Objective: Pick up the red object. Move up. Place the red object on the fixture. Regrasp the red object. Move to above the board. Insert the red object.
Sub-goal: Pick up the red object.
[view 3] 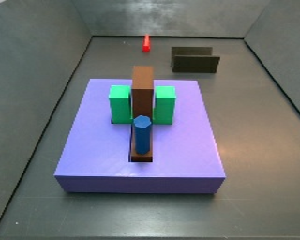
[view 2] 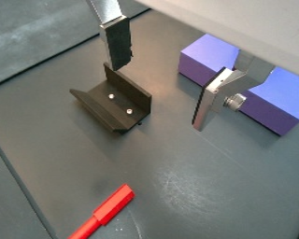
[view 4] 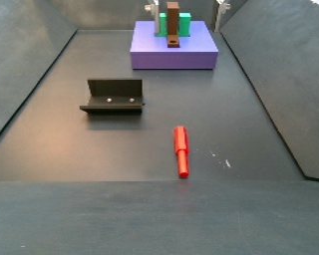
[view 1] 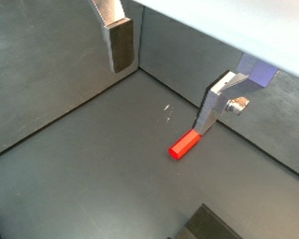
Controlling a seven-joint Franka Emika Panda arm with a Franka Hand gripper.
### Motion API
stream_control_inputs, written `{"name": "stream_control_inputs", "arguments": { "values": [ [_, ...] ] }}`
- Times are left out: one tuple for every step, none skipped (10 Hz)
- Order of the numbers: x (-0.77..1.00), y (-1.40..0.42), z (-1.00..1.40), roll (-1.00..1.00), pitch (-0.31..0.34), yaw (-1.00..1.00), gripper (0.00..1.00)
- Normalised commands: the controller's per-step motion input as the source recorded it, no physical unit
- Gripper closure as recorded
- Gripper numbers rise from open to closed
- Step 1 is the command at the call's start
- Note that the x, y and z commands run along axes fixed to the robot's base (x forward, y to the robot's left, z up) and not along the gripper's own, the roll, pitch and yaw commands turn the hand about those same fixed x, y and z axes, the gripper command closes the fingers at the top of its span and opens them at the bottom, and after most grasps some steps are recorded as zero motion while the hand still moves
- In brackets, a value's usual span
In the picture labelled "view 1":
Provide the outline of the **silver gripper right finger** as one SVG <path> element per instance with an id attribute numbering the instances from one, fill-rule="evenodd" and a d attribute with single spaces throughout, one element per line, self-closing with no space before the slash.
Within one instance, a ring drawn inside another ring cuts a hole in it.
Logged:
<path id="1" fill-rule="evenodd" d="M 250 54 L 241 57 L 236 71 L 228 70 L 205 92 L 193 129 L 205 135 L 226 112 L 237 115 L 246 109 L 250 100 L 245 96 L 264 90 L 277 75 L 278 68 Z"/>

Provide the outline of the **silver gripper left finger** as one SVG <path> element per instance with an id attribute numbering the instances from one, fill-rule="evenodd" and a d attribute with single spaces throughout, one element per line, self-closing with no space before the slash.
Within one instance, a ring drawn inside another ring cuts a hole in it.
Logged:
<path id="1" fill-rule="evenodd" d="M 126 17 L 122 0 L 90 0 L 103 27 L 111 70 L 123 71 L 135 60 L 134 21 Z"/>

